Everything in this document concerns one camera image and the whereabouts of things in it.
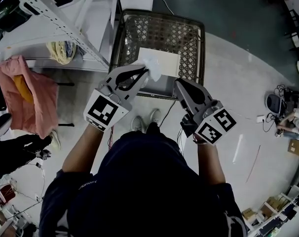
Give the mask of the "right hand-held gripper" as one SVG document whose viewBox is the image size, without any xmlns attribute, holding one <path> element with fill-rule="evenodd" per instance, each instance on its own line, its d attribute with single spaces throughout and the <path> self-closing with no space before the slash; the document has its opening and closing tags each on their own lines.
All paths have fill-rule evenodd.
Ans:
<svg viewBox="0 0 299 237">
<path fill-rule="evenodd" d="M 212 99 L 204 86 L 177 78 L 174 90 L 187 113 L 181 127 L 186 137 L 197 135 L 198 144 L 202 141 L 215 145 L 237 125 L 229 111 L 219 100 Z"/>
</svg>

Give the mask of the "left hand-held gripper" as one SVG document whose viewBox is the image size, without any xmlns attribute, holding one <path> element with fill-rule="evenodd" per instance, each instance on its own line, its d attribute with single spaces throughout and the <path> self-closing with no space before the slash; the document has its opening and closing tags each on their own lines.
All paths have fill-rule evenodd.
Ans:
<svg viewBox="0 0 299 237">
<path fill-rule="evenodd" d="M 95 88 L 84 109 L 85 121 L 102 132 L 107 131 L 132 110 L 131 101 L 148 77 L 144 65 L 117 67 Z M 137 76 L 130 84 L 123 82 Z"/>
</svg>

